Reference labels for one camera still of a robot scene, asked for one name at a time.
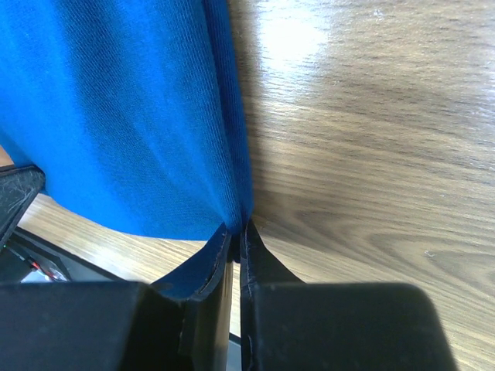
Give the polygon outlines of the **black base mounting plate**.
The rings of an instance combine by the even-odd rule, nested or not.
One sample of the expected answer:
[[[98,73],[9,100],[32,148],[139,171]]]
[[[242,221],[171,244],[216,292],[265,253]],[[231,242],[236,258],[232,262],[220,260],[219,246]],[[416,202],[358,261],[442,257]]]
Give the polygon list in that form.
[[[119,280],[120,277],[22,228],[16,229],[1,247],[3,284]]]

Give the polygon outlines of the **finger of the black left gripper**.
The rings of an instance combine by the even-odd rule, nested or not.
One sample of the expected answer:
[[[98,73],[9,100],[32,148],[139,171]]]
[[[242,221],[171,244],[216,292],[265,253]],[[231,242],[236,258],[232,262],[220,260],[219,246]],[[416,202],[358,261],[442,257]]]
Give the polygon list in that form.
[[[17,227],[32,201],[45,185],[45,174],[31,165],[16,168],[1,167],[1,246],[3,247]]]

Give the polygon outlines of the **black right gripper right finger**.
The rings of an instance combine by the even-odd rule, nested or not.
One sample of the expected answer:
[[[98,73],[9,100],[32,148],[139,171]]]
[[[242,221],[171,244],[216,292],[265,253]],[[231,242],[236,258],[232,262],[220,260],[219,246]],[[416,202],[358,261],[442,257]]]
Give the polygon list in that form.
[[[264,245],[239,242],[245,370],[454,370],[435,307],[403,283],[310,284]]]

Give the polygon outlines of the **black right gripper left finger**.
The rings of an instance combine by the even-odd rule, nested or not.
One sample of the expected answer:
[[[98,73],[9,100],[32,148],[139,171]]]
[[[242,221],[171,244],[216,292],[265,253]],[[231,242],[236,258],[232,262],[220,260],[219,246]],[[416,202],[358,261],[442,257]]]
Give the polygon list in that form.
[[[3,284],[3,370],[230,370],[233,264],[220,227],[165,277]]]

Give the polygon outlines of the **blue t shirt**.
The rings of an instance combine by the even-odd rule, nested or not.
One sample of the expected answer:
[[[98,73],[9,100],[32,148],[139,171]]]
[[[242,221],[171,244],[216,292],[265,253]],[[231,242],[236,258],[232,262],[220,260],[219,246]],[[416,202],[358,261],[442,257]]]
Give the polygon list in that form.
[[[73,213],[144,237],[254,208],[224,1],[3,1],[1,146]]]

